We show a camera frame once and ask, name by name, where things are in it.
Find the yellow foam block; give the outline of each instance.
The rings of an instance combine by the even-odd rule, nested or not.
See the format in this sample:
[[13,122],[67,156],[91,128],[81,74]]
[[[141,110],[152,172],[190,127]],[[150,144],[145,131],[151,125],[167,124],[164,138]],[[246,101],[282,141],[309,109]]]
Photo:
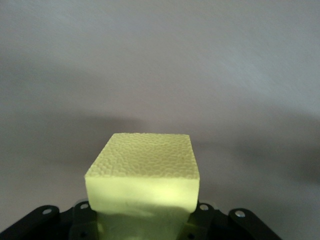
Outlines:
[[100,239],[174,240],[197,206],[200,176],[184,134],[116,133],[85,175]]

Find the textured top surface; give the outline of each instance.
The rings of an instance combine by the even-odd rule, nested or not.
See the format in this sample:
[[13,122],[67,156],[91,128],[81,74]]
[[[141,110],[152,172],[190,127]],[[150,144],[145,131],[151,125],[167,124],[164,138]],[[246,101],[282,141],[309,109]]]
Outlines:
[[199,171],[188,135],[115,133],[85,177],[199,179]]

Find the black mount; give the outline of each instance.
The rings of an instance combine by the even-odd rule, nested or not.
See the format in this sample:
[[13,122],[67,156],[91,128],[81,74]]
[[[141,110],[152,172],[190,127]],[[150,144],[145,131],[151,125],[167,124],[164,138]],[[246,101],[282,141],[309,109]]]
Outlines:
[[[97,213],[88,201],[65,212],[40,206],[0,233],[0,240],[98,240]],[[176,240],[281,240],[253,212],[237,208],[228,215],[198,203]]]

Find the yellow sponge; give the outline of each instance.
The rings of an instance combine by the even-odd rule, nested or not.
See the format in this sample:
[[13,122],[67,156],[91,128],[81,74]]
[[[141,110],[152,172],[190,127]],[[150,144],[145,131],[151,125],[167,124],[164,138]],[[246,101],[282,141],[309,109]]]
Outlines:
[[184,134],[116,133],[85,175],[101,239],[174,240],[196,209],[199,184]]

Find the black plastic bracket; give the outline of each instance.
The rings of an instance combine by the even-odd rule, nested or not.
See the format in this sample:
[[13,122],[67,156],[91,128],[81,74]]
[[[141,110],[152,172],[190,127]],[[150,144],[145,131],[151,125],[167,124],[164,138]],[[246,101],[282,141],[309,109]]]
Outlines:
[[97,213],[88,201],[62,213],[40,206],[1,232],[0,240],[98,240]]

